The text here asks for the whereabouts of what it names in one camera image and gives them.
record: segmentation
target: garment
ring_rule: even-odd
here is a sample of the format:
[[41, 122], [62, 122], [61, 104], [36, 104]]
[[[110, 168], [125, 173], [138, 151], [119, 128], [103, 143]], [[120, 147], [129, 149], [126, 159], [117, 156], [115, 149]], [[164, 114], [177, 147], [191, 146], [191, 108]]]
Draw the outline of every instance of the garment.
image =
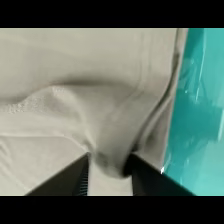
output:
[[[0, 195], [25, 194], [86, 151], [102, 172], [100, 181], [122, 176], [136, 143], [160, 169], [176, 78], [166, 90], [186, 33], [0, 29]], [[149, 136], [161, 127], [150, 156]]]

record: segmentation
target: fabric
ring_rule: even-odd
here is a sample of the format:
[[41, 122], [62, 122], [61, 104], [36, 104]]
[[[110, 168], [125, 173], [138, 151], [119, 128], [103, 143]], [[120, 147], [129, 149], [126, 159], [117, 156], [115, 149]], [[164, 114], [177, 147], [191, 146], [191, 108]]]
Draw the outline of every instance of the fabric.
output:
[[[165, 110], [167, 129], [174, 93], [160, 110], [158, 103], [185, 36], [176, 28], [0, 29], [0, 195], [24, 195], [86, 151], [105, 173], [93, 195], [103, 194], [103, 175], [122, 176], [133, 144], [145, 145]], [[148, 130], [151, 114], [158, 116]], [[129, 194], [116, 189], [112, 195]]]

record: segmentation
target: glossy teal material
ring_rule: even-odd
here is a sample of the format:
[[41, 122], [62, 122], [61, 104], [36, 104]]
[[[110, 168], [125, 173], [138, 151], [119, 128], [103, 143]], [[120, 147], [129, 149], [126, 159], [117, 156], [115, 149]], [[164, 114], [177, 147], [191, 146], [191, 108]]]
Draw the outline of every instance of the glossy teal material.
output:
[[165, 173], [196, 195], [224, 195], [224, 29], [189, 29]]

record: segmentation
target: beige fabric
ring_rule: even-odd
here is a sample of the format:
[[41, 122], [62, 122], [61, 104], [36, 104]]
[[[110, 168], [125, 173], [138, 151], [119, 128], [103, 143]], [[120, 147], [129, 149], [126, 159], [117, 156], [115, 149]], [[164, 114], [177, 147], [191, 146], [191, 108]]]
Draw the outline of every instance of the beige fabric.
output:
[[[119, 175], [169, 83], [176, 32], [0, 29], [0, 195], [25, 194], [85, 151]], [[93, 195], [108, 189], [100, 179]]]

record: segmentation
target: teal surface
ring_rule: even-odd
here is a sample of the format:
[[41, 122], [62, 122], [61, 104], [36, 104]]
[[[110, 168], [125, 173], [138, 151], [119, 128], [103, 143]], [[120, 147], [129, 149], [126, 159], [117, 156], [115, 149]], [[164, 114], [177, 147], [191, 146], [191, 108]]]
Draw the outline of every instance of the teal surface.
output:
[[224, 29], [189, 29], [164, 163], [196, 195], [224, 195]]

